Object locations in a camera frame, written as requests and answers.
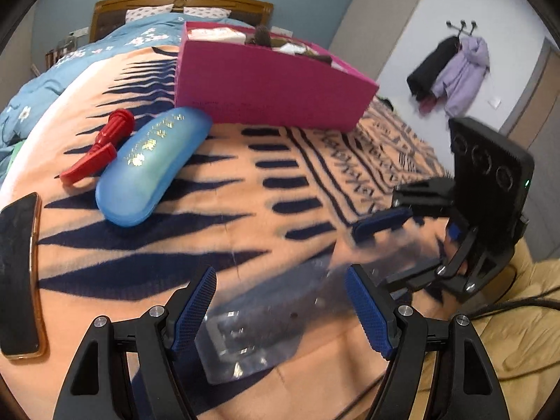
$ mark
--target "polka dot pillow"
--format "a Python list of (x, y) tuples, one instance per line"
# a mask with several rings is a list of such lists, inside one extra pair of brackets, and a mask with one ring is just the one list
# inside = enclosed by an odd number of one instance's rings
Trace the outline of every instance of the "polka dot pillow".
[(172, 9), (173, 3), (163, 6), (144, 6), (143, 8), (128, 9), (127, 14), (124, 16), (124, 23), (144, 19), (144, 17), (149, 17), (150, 15), (170, 13)]
[(183, 8), (183, 14), (204, 17), (205, 19), (227, 19), (231, 11), (223, 8), (202, 8), (193, 6), (192, 8)]

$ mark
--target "metal bolt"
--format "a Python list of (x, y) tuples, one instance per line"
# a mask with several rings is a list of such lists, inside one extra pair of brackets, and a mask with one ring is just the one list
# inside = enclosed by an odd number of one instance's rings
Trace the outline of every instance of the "metal bolt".
[(152, 317), (159, 317), (161, 316), (163, 313), (165, 313), (165, 308), (163, 306), (152, 306), (149, 309), (149, 315)]
[(412, 307), (408, 306), (407, 304), (400, 305), (398, 311), (401, 316), (405, 317), (412, 316), (412, 313), (414, 312)]
[(465, 316), (464, 314), (459, 314), (459, 315), (455, 318), (455, 320), (457, 321), (457, 323), (458, 323), (459, 325), (463, 325), (463, 327), (470, 324), (469, 318), (468, 318), (467, 316)]
[(107, 323), (107, 318), (105, 316), (99, 316), (96, 317), (96, 319), (93, 321), (93, 326), (99, 328), (99, 327), (103, 327), (106, 323)]

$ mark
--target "red plastic toy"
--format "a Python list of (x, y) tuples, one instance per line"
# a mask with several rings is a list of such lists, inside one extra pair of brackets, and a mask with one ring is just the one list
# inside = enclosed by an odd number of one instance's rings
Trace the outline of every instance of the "red plastic toy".
[(115, 145), (134, 130), (134, 115), (126, 109), (111, 112), (108, 122), (99, 131), (91, 149), (70, 169), (61, 173), (64, 185), (73, 185), (79, 180), (93, 175), (117, 157)]

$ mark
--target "camera lens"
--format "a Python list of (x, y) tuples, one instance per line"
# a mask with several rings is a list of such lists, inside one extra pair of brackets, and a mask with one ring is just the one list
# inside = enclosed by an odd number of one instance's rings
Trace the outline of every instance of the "camera lens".
[(505, 192), (508, 192), (511, 189), (513, 186), (513, 177), (507, 167), (499, 166), (496, 170), (496, 182)]
[(475, 145), (472, 147), (471, 156), (475, 168), (484, 175), (487, 175), (492, 168), (492, 158), (490, 154), (478, 145)]
[(467, 141), (462, 135), (456, 134), (455, 137), (453, 137), (452, 149), (453, 149), (453, 153), (461, 154), (461, 155), (467, 154), (467, 149), (468, 149)]

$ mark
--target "yellow blanket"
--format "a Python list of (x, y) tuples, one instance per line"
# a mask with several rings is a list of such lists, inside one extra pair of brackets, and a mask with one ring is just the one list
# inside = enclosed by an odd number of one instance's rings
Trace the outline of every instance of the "yellow blanket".
[[(404, 249), (414, 257), (438, 250), (441, 221), (410, 221), (367, 248), (349, 236), (351, 223), (390, 205), (395, 185), (445, 173), (431, 147), (376, 99), (349, 134), (215, 125), (148, 220), (131, 229), (107, 222), (95, 204), (97, 177), (65, 188), (57, 176), (88, 151), (111, 111), (129, 108), (138, 128), (172, 108), (176, 56), (176, 47), (150, 47), (93, 64), (40, 120), (0, 190), (0, 207), (32, 191), (43, 199), (38, 274), (49, 353), (21, 363), (0, 357), (32, 420), (51, 419), (97, 315), (138, 317), (197, 266), (213, 265), (223, 292), (315, 257), (400, 269)], [(233, 383), (208, 385), (194, 348), (189, 358), (184, 380), (201, 419), (333, 418), (385, 368), (355, 317), (310, 329), (290, 361)], [(142, 404), (141, 378), (133, 386)]]

